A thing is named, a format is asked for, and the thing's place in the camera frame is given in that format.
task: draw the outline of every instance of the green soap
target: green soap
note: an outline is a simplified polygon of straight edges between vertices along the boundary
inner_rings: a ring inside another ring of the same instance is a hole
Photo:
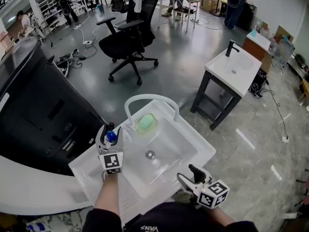
[[[148,129],[154,122],[154,117],[151,114],[145,115],[143,118],[140,119],[140,128],[143,130]]]

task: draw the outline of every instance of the soap dish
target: soap dish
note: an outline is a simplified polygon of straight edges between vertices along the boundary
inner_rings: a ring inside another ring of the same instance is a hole
[[[140,120],[143,119],[146,115],[150,115],[154,120],[153,120],[153,123],[150,127],[148,127],[147,129],[143,129],[141,126],[140,126]],[[157,126],[158,124],[158,120],[155,118],[155,116],[151,113],[149,114],[146,114],[144,115],[143,117],[139,118],[138,120],[135,121],[135,128],[137,129],[137,131],[140,133],[140,134],[145,134],[147,132],[149,132],[151,129],[153,129],[154,127]]]

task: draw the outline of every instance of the white wall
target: white wall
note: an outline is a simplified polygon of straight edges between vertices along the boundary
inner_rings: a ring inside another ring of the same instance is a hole
[[[256,17],[268,23],[270,35],[282,26],[294,38],[300,29],[306,0],[249,0],[257,7]]]
[[[309,64],[308,42],[309,42],[309,6],[307,7],[307,12],[303,24],[301,26],[298,37],[295,40],[294,44],[295,53],[301,54],[305,58],[307,64]]]

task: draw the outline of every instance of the armrest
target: armrest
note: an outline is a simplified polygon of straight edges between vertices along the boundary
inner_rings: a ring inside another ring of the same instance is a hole
[[[107,23],[107,22],[110,22],[110,21],[115,20],[115,19],[116,19],[116,17],[109,17],[109,18],[103,19],[101,21],[98,21],[97,25],[101,25],[103,23]]]
[[[136,28],[138,25],[142,24],[144,21],[143,20],[136,20],[136,21],[131,21],[129,23],[123,24],[118,27],[118,30],[123,31],[126,29],[132,29]]]

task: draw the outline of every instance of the drain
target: drain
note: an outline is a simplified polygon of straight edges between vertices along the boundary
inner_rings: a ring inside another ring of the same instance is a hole
[[[148,150],[146,152],[145,156],[146,156],[147,159],[151,159],[152,160],[153,158],[155,158],[155,152],[152,151],[152,150]]]

